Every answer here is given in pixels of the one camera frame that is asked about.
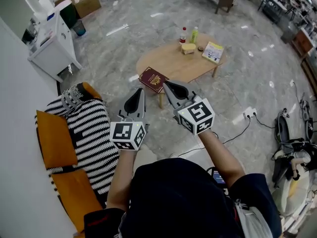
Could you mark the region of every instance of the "coffee table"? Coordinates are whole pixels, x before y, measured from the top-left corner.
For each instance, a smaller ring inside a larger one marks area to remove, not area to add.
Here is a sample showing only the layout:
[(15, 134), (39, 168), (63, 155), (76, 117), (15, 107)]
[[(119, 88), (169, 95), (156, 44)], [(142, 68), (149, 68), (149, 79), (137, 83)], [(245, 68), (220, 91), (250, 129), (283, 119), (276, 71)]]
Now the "coffee table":
[[(151, 67), (168, 77), (186, 83), (198, 78), (213, 69), (212, 77), (215, 77), (218, 67), (226, 61), (225, 51), (222, 53), (219, 64), (215, 64), (202, 57), (202, 52), (197, 47), (205, 48), (208, 42), (218, 44), (211, 36), (199, 33), (196, 42), (196, 49), (193, 54), (184, 55), (178, 41), (173, 41), (164, 46), (153, 49), (137, 62), (137, 73), (139, 76), (147, 67)], [(159, 93), (159, 106), (163, 108), (164, 90)]]

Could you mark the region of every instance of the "black and white striped blanket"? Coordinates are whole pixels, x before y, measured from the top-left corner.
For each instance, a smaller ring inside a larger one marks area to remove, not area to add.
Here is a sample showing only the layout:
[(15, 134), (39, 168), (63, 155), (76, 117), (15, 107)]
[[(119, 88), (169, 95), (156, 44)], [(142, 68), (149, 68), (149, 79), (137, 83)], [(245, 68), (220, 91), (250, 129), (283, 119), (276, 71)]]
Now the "black and white striped blanket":
[(50, 102), (45, 112), (66, 118), (78, 160), (77, 165), (47, 169), (58, 197), (51, 174), (83, 169), (98, 201), (105, 208), (119, 153), (109, 140), (110, 120), (103, 101), (98, 98), (81, 101), (80, 93), (74, 94), (70, 88)]

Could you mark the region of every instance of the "white power outlet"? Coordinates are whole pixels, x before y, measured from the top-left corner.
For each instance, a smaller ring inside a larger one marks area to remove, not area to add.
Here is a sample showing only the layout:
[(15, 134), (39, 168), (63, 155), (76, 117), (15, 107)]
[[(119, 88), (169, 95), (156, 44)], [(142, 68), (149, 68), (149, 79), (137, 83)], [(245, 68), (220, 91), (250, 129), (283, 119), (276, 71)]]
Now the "white power outlet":
[(256, 109), (248, 107), (246, 110), (244, 110), (243, 116), (244, 116), (245, 119), (247, 119), (248, 116), (250, 116), (250, 118), (252, 118), (254, 116), (253, 113), (256, 113), (256, 115), (258, 114)]

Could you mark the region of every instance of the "gray tile floor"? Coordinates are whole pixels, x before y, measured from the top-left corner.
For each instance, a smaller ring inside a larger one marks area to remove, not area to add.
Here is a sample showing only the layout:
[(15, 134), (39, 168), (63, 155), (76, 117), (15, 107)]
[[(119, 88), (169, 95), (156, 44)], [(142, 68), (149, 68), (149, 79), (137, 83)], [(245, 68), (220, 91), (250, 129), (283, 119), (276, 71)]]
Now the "gray tile floor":
[[(179, 38), (183, 26), (198, 26), (225, 46), (228, 61), (217, 78), (210, 73), (191, 82), (202, 97), (207, 97), (216, 112), (213, 130), (224, 142), (238, 135), (248, 124), (233, 123), (247, 107), (256, 108), (258, 118), (273, 125), (278, 112), (291, 112), (288, 124), (291, 137), (304, 136), (304, 124), (299, 117), (298, 95), (305, 91), (315, 114), (314, 98), (308, 81), (293, 49), (282, 43), (281, 30), (257, 11), (259, 0), (236, 0), (227, 14), (209, 0), (102, 0), (102, 8), (83, 19), (87, 32), (74, 37), (75, 53), (83, 69), (62, 73), (62, 90), (82, 81), (89, 82), (107, 101), (110, 116), (115, 116), (118, 100), (131, 89), (142, 86), (136, 74), (137, 60), (146, 51)], [(127, 24), (128, 27), (107, 36), (107, 33)], [(172, 119), (172, 107), (165, 99), (165, 109), (158, 107), (158, 98), (147, 93), (147, 119), (150, 132), (145, 143), (158, 155), (168, 158), (199, 147), (193, 137)], [(246, 171), (271, 176), (271, 155), (276, 150), (273, 130), (261, 126), (255, 119), (250, 127), (226, 146), (241, 161)]]

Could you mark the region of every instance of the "book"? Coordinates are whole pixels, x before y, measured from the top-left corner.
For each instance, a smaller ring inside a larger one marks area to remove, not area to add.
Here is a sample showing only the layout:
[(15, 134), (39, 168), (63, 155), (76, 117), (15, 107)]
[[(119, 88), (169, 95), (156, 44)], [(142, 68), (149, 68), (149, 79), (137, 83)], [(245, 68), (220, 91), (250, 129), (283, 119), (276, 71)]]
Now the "book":
[(223, 47), (212, 42), (208, 42), (202, 56), (209, 61), (218, 64), (223, 53)]
[(163, 83), (168, 80), (168, 78), (153, 68), (147, 67), (140, 75), (139, 80), (141, 83), (150, 87), (153, 91), (159, 93), (163, 89)]

